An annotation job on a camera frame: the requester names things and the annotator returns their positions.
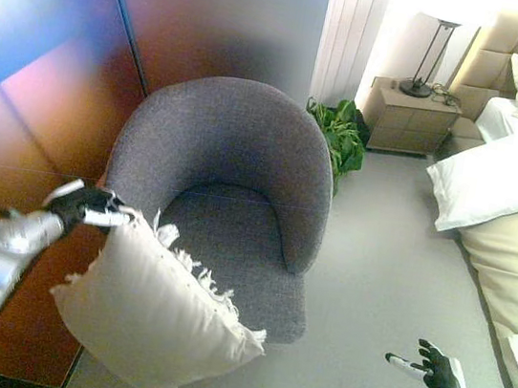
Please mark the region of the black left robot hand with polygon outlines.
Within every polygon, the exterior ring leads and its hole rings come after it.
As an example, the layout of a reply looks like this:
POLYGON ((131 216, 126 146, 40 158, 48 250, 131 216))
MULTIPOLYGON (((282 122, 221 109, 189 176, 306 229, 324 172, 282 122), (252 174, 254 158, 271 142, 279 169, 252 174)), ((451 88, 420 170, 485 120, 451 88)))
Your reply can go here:
POLYGON ((127 225, 134 215, 124 212, 123 206, 124 202, 111 189, 86 185, 79 179, 56 188, 42 203, 44 210, 59 217, 64 235, 79 224, 98 227, 103 233, 127 225))

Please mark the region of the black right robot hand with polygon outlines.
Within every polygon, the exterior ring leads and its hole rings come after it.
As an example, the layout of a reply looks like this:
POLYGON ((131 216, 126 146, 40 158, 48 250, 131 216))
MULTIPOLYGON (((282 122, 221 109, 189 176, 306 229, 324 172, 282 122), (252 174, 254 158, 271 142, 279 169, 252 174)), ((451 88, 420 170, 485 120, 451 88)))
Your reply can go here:
POLYGON ((463 367, 456 357, 447 356, 424 338, 418 343, 421 364, 389 352, 384 359, 409 377, 423 382, 427 388, 466 388, 463 367))

